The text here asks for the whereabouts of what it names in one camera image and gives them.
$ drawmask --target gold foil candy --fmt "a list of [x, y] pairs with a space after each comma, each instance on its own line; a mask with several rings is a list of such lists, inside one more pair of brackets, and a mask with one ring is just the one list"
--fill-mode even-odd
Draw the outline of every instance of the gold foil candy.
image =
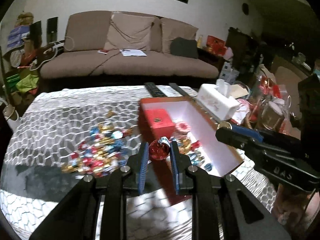
[[76, 169], [74, 167], [72, 167], [72, 165], [67, 165], [67, 164], [62, 165], [61, 170], [62, 170], [62, 172], [67, 172], [67, 173], [71, 173], [71, 172], [76, 171]]
[[102, 172], [102, 170], [103, 170], [103, 167], [97, 167], [97, 168], [93, 169], [93, 173], [100, 173], [100, 172]]
[[85, 170], [83, 168], [79, 168], [78, 169], [78, 172], [81, 174], [81, 175], [84, 175], [85, 174]]
[[99, 123], [99, 124], [98, 124], [98, 128], [99, 128], [99, 131], [102, 132], [103, 124], [102, 124], [102, 123]]
[[112, 143], [115, 143], [115, 140], [112, 139], [112, 138], [102, 138], [100, 140], [100, 145], [102, 145], [102, 144], [112, 144]]
[[114, 116], [116, 113], [112, 110], [109, 110], [109, 112], [107, 113], [107, 117], [110, 118], [112, 116]]
[[179, 152], [180, 152], [181, 154], [185, 154], [185, 153], [186, 153], [186, 151], [185, 151], [185, 149], [184, 149], [183, 146], [180, 146], [180, 147], [179, 147]]
[[133, 133], [133, 130], [132, 130], [132, 128], [129, 128], [129, 129], [127, 129], [126, 131], [125, 131], [125, 133], [126, 133], [126, 135], [132, 135], [132, 133]]
[[191, 150], [191, 145], [189, 144], [189, 145], [185, 146], [184, 150], [186, 153], [189, 152]]
[[191, 145], [191, 140], [190, 139], [185, 139], [185, 140], [182, 140], [182, 143], [183, 143], [183, 146], [186, 147], [188, 145]]

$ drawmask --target blue foil candy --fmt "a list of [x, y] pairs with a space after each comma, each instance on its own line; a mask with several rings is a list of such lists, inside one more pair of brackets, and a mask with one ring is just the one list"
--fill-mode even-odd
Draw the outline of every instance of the blue foil candy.
[[197, 157], [197, 154], [195, 153], [187, 153], [186, 155], [189, 156], [191, 161]]
[[120, 161], [118, 161], [118, 165], [120, 165], [120, 166], [124, 166], [124, 165], [126, 165], [127, 164], [127, 160], [120, 160]]
[[88, 148], [88, 149], [85, 150], [85, 154], [91, 154], [91, 153], [92, 153], [91, 148]]
[[124, 146], [124, 143], [122, 140], [116, 140], [112, 146], [115, 148], [116, 152], [120, 152], [121, 148]]
[[78, 166], [77, 160], [72, 160], [71, 165], [72, 165], [72, 167], [77, 167]]
[[122, 149], [120, 150], [120, 153], [121, 153], [122, 156], [125, 156], [125, 155], [128, 155], [129, 151], [128, 151], [127, 148], [122, 148]]
[[86, 158], [92, 158], [92, 157], [93, 157], [93, 154], [91, 154], [91, 153], [85, 153], [85, 154], [84, 154], [84, 157], [86, 157]]
[[98, 127], [92, 127], [90, 130], [90, 136], [99, 133], [99, 128]]
[[204, 166], [204, 169], [205, 169], [206, 171], [211, 171], [211, 170], [212, 170], [212, 165], [211, 165], [211, 163], [206, 164], [206, 165]]

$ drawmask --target red foil candy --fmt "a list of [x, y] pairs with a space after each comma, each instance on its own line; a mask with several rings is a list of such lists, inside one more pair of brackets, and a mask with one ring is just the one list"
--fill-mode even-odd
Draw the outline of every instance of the red foil candy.
[[92, 154], [96, 154], [98, 152], [97, 148], [95, 146], [91, 147]]
[[191, 151], [195, 151], [196, 149], [198, 149], [199, 147], [201, 147], [201, 143], [200, 141], [196, 141], [195, 143], [191, 143]]
[[80, 143], [80, 145], [78, 147], [79, 151], [84, 151], [87, 148], [88, 148], [88, 145], [87, 145], [86, 141], [82, 141], [82, 143]]
[[71, 153], [71, 159], [79, 158], [79, 154], [77, 152]]
[[157, 140], [153, 141], [149, 146], [150, 159], [161, 161], [169, 155], [169, 146], [165, 143], [158, 143]]
[[84, 157], [84, 158], [82, 159], [82, 163], [83, 163], [84, 165], [86, 165], [86, 166], [89, 166], [89, 165], [92, 163], [92, 161], [93, 161], [93, 158], [86, 158], [86, 157]]
[[103, 161], [93, 161], [92, 168], [103, 166]]

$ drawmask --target candy pile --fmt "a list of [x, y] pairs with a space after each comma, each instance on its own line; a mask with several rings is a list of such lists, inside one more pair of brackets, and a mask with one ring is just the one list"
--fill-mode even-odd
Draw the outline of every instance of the candy pile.
[[[171, 141], [176, 141], [181, 154], [189, 156], [192, 165], [201, 167], [205, 163], [205, 158], [199, 151], [201, 147], [200, 141], [191, 143], [191, 139], [188, 133], [191, 131], [191, 127], [185, 122], [176, 122], [176, 131], [170, 138]], [[210, 163], [204, 166], [206, 171], [212, 170], [212, 165]]]
[[90, 130], [90, 139], [82, 141], [71, 161], [62, 165], [63, 172], [94, 174], [97, 177], [126, 165], [129, 155], [122, 138], [132, 134], [132, 129], [117, 130], [112, 125], [99, 124]]

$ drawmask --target couch cushion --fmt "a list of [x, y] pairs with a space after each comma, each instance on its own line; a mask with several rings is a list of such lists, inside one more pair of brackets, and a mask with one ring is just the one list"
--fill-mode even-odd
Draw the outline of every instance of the couch cushion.
[[70, 16], [66, 30], [65, 52], [103, 49], [111, 12], [89, 11]]
[[155, 51], [146, 51], [145, 54], [147, 57], [124, 57], [118, 51], [111, 51], [108, 53], [110, 59], [103, 64], [103, 72], [108, 75], [177, 75], [201, 78], [216, 78], [219, 74], [216, 67], [199, 59]]
[[[62, 53], [44, 64], [40, 74], [44, 79], [87, 76], [108, 57], [109, 55], [98, 53], [96, 50]], [[98, 67], [92, 75], [102, 73], [102, 68]]]
[[150, 50], [150, 33], [154, 20], [154, 17], [113, 13], [104, 49]]
[[173, 19], [161, 18], [162, 52], [170, 53], [171, 42], [178, 37], [194, 40], [198, 28]]
[[285, 85], [288, 94], [291, 96], [291, 112], [293, 112], [296, 116], [299, 116], [300, 108], [298, 82], [301, 81], [301, 78], [293, 73], [290, 69], [282, 66], [278, 67], [275, 77], [277, 84]]
[[151, 26], [150, 33], [150, 50], [161, 52], [162, 49], [162, 34], [161, 34], [161, 21], [158, 16], [145, 13], [136, 13], [136, 12], [121, 12], [124, 14], [144, 16], [144, 17], [154, 17], [155, 20]]

